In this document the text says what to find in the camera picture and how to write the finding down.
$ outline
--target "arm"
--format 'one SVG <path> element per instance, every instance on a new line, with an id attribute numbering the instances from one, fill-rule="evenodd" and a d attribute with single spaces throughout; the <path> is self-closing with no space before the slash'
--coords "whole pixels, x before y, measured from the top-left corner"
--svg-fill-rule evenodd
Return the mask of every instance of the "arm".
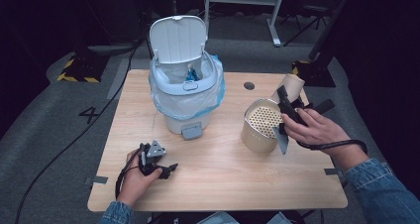
<path id="1" fill-rule="evenodd" d="M 339 125 L 316 111 L 297 109 L 297 112 L 308 127 L 281 114 L 284 129 L 291 138 L 314 146 L 350 140 Z M 369 223 L 420 223 L 419 201 L 387 166 L 370 159 L 358 145 L 323 152 L 345 171 Z"/>
<path id="2" fill-rule="evenodd" d="M 134 152 L 131 152 L 127 155 L 127 161 L 133 154 Z M 138 163 L 139 156 L 135 156 L 124 176 L 124 182 L 117 200 L 111 202 L 99 223 L 132 223 L 134 205 L 162 172 L 161 168 L 158 168 L 148 176 L 144 176 L 138 168 Z"/>

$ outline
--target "beige container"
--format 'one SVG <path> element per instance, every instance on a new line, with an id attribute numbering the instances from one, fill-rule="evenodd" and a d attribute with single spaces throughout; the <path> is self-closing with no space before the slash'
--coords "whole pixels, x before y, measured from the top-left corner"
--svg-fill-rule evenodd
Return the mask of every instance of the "beige container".
<path id="1" fill-rule="evenodd" d="M 255 101 L 245 112 L 241 138 L 253 152 L 270 153 L 277 145 L 273 127 L 282 123 L 277 104 L 266 98 Z"/>

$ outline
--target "denim jacket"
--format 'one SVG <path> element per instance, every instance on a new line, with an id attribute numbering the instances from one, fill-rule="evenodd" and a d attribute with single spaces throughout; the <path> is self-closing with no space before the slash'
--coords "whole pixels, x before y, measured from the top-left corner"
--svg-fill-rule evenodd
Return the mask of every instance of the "denim jacket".
<path id="1" fill-rule="evenodd" d="M 392 175 L 390 168 L 386 164 L 381 164 L 376 159 L 367 160 L 347 170 L 346 178 L 362 206 L 368 223 L 420 224 L 419 200 Z M 133 223 L 133 213 L 133 209 L 126 204 L 113 201 L 102 216 L 100 224 L 131 224 Z M 217 212 L 215 214 L 214 218 L 206 218 L 207 222 L 200 223 L 234 223 L 224 221 L 211 222 L 212 220 L 224 220 L 221 218 L 227 218 L 229 221 L 232 221 L 225 212 Z M 279 213 L 273 217 L 272 222 L 268 223 L 289 223 L 287 222 L 288 220 L 278 221 L 283 217 Z"/>

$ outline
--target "wooden table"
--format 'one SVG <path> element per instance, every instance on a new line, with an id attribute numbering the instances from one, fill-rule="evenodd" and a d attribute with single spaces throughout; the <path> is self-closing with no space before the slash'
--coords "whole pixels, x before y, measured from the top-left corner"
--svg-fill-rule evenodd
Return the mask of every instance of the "wooden table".
<path id="1" fill-rule="evenodd" d="M 336 175 L 326 175 L 331 159 L 291 140 L 286 155 L 249 150 L 241 140 L 244 114 L 258 98 L 272 95 L 284 74 L 225 72 L 226 94 L 211 113 L 201 138 L 185 141 L 169 132 L 151 99 L 148 70 L 131 70 L 122 91 L 98 176 L 89 197 L 91 211 L 115 200 L 115 182 L 126 154 L 139 143 L 157 140 L 166 148 L 161 166 L 178 163 L 169 179 L 159 179 L 135 206 L 139 211 L 285 210 L 344 208 L 347 198 Z M 244 83 L 256 87 L 247 90 Z"/>

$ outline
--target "perforated lid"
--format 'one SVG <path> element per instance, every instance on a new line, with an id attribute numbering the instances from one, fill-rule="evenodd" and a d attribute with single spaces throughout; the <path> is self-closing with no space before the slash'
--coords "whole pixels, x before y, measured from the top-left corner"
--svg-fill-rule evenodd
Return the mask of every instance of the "perforated lid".
<path id="1" fill-rule="evenodd" d="M 155 57 L 161 63 L 179 63 L 200 58 L 207 41 L 206 26 L 195 16 L 157 20 L 150 30 Z"/>

